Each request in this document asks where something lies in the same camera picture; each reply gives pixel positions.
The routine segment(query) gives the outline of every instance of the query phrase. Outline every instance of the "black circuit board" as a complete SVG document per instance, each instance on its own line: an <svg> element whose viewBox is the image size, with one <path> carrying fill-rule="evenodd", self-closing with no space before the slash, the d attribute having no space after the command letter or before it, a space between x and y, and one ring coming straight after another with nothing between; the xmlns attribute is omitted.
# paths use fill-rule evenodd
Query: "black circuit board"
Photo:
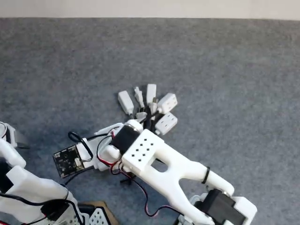
<svg viewBox="0 0 300 225"><path fill-rule="evenodd" d="M61 178L65 178L84 169L76 145L54 153L53 159Z"/></svg>

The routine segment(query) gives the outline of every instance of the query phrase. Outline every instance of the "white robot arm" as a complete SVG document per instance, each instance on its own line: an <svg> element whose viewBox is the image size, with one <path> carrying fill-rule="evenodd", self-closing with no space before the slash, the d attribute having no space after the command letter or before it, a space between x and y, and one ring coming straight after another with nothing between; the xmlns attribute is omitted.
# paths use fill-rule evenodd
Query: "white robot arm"
<svg viewBox="0 0 300 225"><path fill-rule="evenodd" d="M125 171L132 172L166 197L186 221L196 225L219 225L220 220L225 225L251 224L257 208L249 200L232 197L234 188L229 182L209 167L189 160L154 133L143 130L136 120L120 126L115 137L108 139L106 144L109 145L103 145L97 157L110 158L110 162L119 161ZM164 162L168 169L157 171L151 166L155 159ZM212 189L205 197L202 195L201 207L193 205L185 196L179 185L182 178L201 181Z"/></svg>
<svg viewBox="0 0 300 225"><path fill-rule="evenodd" d="M51 202L51 200L66 200L73 203L78 212L79 219L86 219L79 212L77 201L65 187L53 180L42 179L24 169L25 160L20 154L6 142L0 139L0 211L13 215L23 223L45 217L41 208L45 204L30 205L16 200L22 198L30 203ZM66 216L74 214L74 208L67 204L67 209L57 214L57 223L64 221Z"/></svg>

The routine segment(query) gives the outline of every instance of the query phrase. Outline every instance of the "white connector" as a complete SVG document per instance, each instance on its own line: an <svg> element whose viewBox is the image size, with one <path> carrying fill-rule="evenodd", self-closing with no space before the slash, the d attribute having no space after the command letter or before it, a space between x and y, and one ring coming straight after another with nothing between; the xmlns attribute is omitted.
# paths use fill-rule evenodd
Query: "white connector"
<svg viewBox="0 0 300 225"><path fill-rule="evenodd" d="M168 112L164 115L155 125L155 133L157 135L165 135L168 133L178 122L177 117Z"/></svg>
<svg viewBox="0 0 300 225"><path fill-rule="evenodd" d="M136 115L135 115L135 118L138 122L141 122L143 120L145 120L147 117L147 113L146 112L138 112Z"/></svg>
<svg viewBox="0 0 300 225"><path fill-rule="evenodd" d="M133 102L126 90L118 93L118 100L119 100L124 112L128 115L132 115L135 107L134 107Z"/></svg>
<svg viewBox="0 0 300 225"><path fill-rule="evenodd" d="M156 84L149 83L147 85L147 95L146 95L147 105L153 102L154 98L156 98Z"/></svg>
<svg viewBox="0 0 300 225"><path fill-rule="evenodd" d="M157 104L158 111L161 114L167 114L178 104L175 94L166 94Z"/></svg>
<svg viewBox="0 0 300 225"><path fill-rule="evenodd" d="M143 100L143 93L142 91L139 89L139 87L135 87L135 98L137 100L137 102L140 104L141 108L144 108L144 100Z"/></svg>

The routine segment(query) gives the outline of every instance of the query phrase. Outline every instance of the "black cable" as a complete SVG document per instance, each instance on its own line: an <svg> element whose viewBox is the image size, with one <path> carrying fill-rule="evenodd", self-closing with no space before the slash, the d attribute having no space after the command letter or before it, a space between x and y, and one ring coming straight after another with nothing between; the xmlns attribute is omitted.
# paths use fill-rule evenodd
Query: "black cable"
<svg viewBox="0 0 300 225"><path fill-rule="evenodd" d="M210 174L210 167L207 166L206 168L207 168L207 170L206 170L205 177L204 177L204 179L203 179L203 181L202 181L202 184L205 184L205 183L206 183L207 178L208 178L208 175Z"/></svg>
<svg viewBox="0 0 300 225"><path fill-rule="evenodd" d="M87 150L88 154L90 155L90 159L83 160L83 162L90 162L93 159L94 155L93 155L92 151L90 150L90 148L88 147L88 145L84 142L84 140L77 133L75 133L73 131L70 131L67 135L71 141L73 141L75 143L83 144L83 146Z"/></svg>
<svg viewBox="0 0 300 225"><path fill-rule="evenodd" d="M89 168L86 168L84 170L81 170L79 171L78 173L76 173L73 177L71 177L70 179L68 179L65 183L64 183L64 186L68 185L68 183L70 183L75 177L77 177L79 174L83 173L83 172L86 172L88 170L91 170L91 169L94 169L93 166L89 167Z"/></svg>
<svg viewBox="0 0 300 225"><path fill-rule="evenodd" d="M43 218L38 219L38 220L36 220L36 221L34 221L34 222L31 222L31 223L28 223L28 224L24 224L24 225L32 225L32 224L36 224L36 223L38 223L38 222L43 221L44 219L47 219L47 217L43 217Z"/></svg>
<svg viewBox="0 0 300 225"><path fill-rule="evenodd" d="M16 195L10 195L10 194L3 194L3 193L0 193L0 197L3 197L3 198L9 198L9 199L14 199L14 200L17 200L17 201L20 201L26 205L31 205L31 206L43 206L47 203L51 203L51 202L54 202L54 201L57 201L57 200L62 200L68 204L71 204L73 206L73 209L75 211L75 214L76 214L76 217L78 218L78 222L80 225L84 225L84 222L81 221L80 219L80 216L78 214L78 211L76 209L76 205L74 204L74 202L70 201L70 200L67 200L67 199L51 199L51 200L48 200L48 201L45 201L45 202L31 202L31 201L28 201L20 196L16 196Z"/></svg>
<svg viewBox="0 0 300 225"><path fill-rule="evenodd" d="M123 169L122 168L119 168L119 170L120 170L120 172L124 175L124 176L126 176L126 177L128 177L129 179L131 179L143 192L144 192L144 194L145 194L145 197L146 197L146 202L145 202L145 206L144 206L144 211L145 211L145 213L147 214L147 216L149 216L149 217L154 217L154 216L156 216L157 214L158 214L158 212L161 210L161 209L164 209L164 208L167 208L167 209L171 209L171 210L173 210L174 212L177 212L177 213L179 213L179 214L181 214L182 215L182 213L180 213L179 211L177 211L176 209L174 209L172 206L170 206L170 205L163 205L163 206L160 206L153 214L150 214L149 212L148 212L148 200L149 200L149 197L148 197L148 193L147 193L147 191L146 191L146 189L139 183L139 182L137 182L136 180L134 180L134 179L132 179L129 175L127 175L124 171L123 171Z"/></svg>
<svg viewBox="0 0 300 225"><path fill-rule="evenodd" d="M90 141L90 140L95 139L95 138L97 138L97 137L103 137L103 136L106 136L106 135L108 135L108 134L94 135L94 136L92 136L92 137L88 137L86 140Z"/></svg>
<svg viewBox="0 0 300 225"><path fill-rule="evenodd" d="M99 144L97 145L97 151L96 151L96 155L97 155L97 157L99 157L98 156L98 152L99 152L99 146L100 146L100 144L102 143L102 141L104 141L106 138L109 138L109 137L112 137L111 135L109 135L109 136L106 136L105 138L103 138L100 142L99 142Z"/></svg>

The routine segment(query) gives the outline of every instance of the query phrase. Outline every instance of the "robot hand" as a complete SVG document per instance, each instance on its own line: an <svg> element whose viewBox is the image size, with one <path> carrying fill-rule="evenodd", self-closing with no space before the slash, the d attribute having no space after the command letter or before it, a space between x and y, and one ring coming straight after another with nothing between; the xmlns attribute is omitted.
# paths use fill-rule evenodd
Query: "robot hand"
<svg viewBox="0 0 300 225"><path fill-rule="evenodd" d="M115 137L108 143L102 156L110 155L126 172L132 172L152 186L187 221L197 225L220 225L224 221L226 225L251 224L257 208L249 200L232 197L234 188L229 182L209 167L189 160L149 130L143 130L137 121L129 120L116 130ZM152 167L155 159L164 162L167 171L159 172ZM202 195L201 207L193 205L185 196L179 185L182 178L201 181L212 189Z"/></svg>

